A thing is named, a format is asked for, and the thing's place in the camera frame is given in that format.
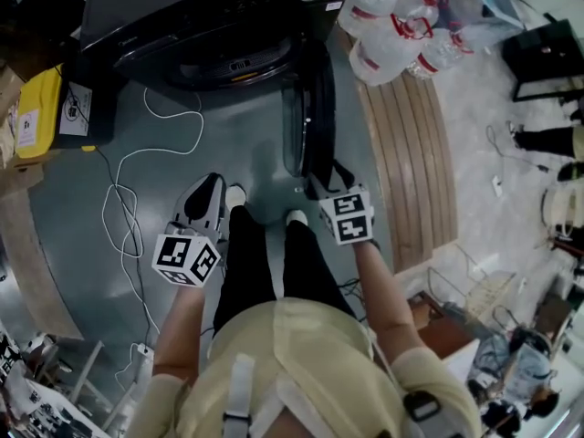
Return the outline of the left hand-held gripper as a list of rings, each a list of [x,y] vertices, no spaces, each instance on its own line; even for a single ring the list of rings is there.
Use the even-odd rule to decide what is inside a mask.
[[[223,264],[227,241],[220,227],[225,193],[224,178],[211,172],[181,194],[173,209],[174,222],[157,236],[151,261],[151,268],[165,281],[203,288]]]

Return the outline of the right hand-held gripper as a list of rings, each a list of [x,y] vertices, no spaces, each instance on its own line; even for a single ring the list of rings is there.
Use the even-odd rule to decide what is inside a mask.
[[[337,245],[372,240],[374,209],[367,187],[337,159],[332,168],[335,176],[332,190],[310,172],[304,181],[305,196],[318,201],[320,215]]]

